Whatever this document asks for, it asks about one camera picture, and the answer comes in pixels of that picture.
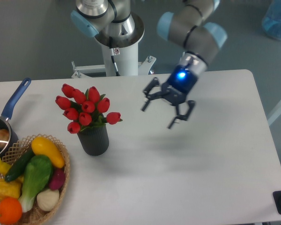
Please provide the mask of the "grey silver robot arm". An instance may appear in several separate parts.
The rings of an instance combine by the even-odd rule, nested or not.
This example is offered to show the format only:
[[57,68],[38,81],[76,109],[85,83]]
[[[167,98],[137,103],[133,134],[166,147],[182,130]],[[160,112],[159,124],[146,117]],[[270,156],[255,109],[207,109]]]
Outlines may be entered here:
[[[80,32],[101,45],[107,76],[133,76],[150,70],[152,60],[138,62],[144,23],[131,11],[130,1],[78,0],[75,4],[71,20]],[[206,22],[218,5],[217,0],[186,0],[179,13],[166,12],[157,23],[157,34],[182,47],[184,54],[164,83],[154,78],[143,93],[147,102],[161,98],[175,108],[186,103],[187,112],[177,112],[176,120],[188,120],[195,102],[187,95],[227,39],[221,26]]]

